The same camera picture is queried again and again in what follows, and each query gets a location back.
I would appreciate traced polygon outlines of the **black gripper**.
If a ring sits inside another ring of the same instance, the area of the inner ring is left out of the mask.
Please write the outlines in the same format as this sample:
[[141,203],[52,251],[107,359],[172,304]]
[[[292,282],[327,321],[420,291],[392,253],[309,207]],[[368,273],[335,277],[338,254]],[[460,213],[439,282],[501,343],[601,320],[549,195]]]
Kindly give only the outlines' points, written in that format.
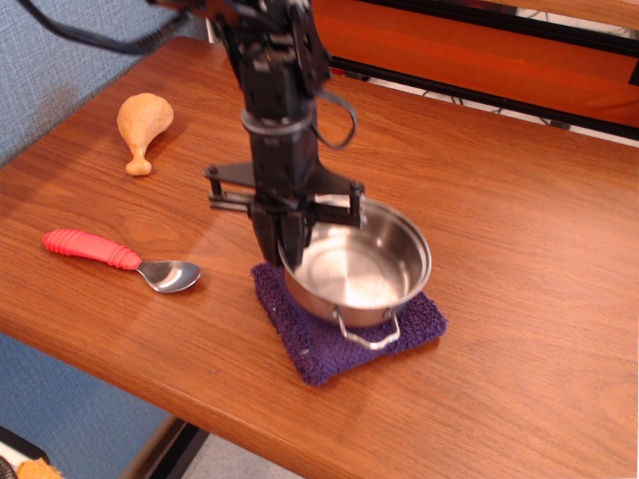
[[212,207],[249,213],[266,262],[281,266],[282,257],[290,267],[300,265],[317,222],[363,226],[364,186],[320,162],[315,119],[242,123],[252,160],[211,165],[205,176],[211,182]]

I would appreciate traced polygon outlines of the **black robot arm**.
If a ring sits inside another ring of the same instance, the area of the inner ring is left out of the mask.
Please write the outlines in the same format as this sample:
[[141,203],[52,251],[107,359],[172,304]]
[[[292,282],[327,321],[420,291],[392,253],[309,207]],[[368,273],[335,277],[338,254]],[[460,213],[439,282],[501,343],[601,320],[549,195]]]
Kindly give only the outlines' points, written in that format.
[[318,223],[359,227],[363,184],[320,162],[317,99],[351,105],[326,91],[330,55],[309,1],[165,1],[206,18],[222,38],[244,95],[247,163],[209,166],[213,207],[245,210],[266,261],[302,263]]

